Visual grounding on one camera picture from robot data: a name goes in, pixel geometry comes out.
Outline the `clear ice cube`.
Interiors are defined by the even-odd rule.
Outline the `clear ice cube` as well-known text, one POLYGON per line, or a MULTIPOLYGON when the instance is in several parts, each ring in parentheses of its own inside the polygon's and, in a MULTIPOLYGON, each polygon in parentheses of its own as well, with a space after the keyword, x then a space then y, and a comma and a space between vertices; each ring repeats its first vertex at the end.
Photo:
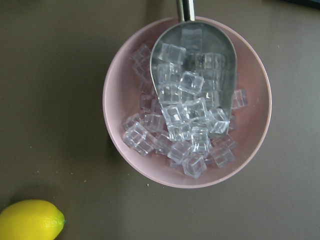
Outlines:
POLYGON ((221 169, 236 160, 231 149, 224 141, 211 143, 211 145, 212 148, 210 149, 210 155, 218 168, 221 169))
POLYGON ((186 176, 198 179, 207 170, 207 165, 203 155, 191 154, 182 161, 182 168, 186 176))
POLYGON ((139 122, 127 129, 123 142, 141 156, 147 156, 156 148, 156 138, 139 122))
POLYGON ((232 110, 247 107, 249 105, 247 92, 244 88, 236 89, 233 93, 232 110))
POLYGON ((158 54, 158 58, 162 61, 182 65, 186 48, 181 47, 174 44, 163 43, 160 48, 160 53, 158 54))
POLYGON ((178 82, 178 89, 197 95, 201 92, 205 80, 194 72, 185 71, 178 82))

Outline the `pink bowl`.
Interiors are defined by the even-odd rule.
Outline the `pink bowl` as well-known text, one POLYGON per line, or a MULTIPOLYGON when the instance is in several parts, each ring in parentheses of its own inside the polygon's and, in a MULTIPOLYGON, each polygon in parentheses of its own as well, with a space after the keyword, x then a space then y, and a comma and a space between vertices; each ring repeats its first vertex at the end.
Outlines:
POLYGON ((132 70, 131 54, 142 44, 153 46, 156 39, 177 23, 165 18, 148 24, 134 33, 115 54, 105 77, 102 108, 109 136, 121 156, 140 174, 157 183, 184 189, 198 189, 221 183, 241 171, 255 156, 267 134, 272 95, 267 72, 252 46, 232 28, 207 19, 231 40, 237 55, 237 84, 246 90, 248 106, 234 112, 237 128, 230 135, 238 146, 235 160, 225 167, 210 166, 199 178, 184 175, 181 169, 171 168, 163 155, 141 156, 122 140, 125 118, 139 110, 138 80, 132 70))

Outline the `metal ice scoop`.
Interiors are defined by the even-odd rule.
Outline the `metal ice scoop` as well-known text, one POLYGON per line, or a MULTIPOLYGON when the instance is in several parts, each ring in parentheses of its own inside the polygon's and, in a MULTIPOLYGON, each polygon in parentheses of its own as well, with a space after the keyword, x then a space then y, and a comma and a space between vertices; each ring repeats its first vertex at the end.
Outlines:
POLYGON ((235 47, 225 32, 208 21, 196 19, 194 2, 192 0, 178 0, 176 5, 178 23, 165 30, 158 37, 151 51, 149 67, 155 92, 157 95, 160 94, 158 90, 160 78, 156 76, 156 64, 160 63, 160 59, 158 59, 157 56, 161 53, 162 45, 177 45, 178 41, 182 39, 183 29, 201 29, 202 48, 204 49, 204 52, 226 55, 226 59, 221 63, 221 65, 227 67, 230 74, 226 77, 226 80, 223 81, 224 85, 222 86, 221 108, 227 116, 230 116, 232 111, 233 94, 237 81, 237 55, 235 47))

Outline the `yellow lemon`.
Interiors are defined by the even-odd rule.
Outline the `yellow lemon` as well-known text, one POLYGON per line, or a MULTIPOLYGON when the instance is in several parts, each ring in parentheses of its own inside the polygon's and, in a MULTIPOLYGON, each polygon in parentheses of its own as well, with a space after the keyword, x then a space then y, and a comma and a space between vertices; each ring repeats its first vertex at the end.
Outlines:
POLYGON ((51 202, 28 199, 0 213, 2 240, 54 240, 66 223, 64 214, 51 202))

